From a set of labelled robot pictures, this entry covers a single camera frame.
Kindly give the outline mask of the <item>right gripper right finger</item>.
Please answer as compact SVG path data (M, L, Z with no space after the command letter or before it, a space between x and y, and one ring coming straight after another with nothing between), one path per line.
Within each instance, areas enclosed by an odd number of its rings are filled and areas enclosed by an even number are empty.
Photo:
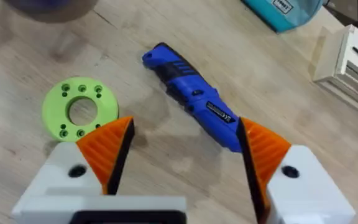
M356 211L308 147L246 118L237 137L258 223L352 223Z

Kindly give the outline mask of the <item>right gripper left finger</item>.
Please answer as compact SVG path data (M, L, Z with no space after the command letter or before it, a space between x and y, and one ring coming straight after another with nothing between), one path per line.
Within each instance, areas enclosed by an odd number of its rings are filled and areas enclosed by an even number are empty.
M26 194L116 194L134 136L134 118L126 116L96 128L75 142L57 144Z

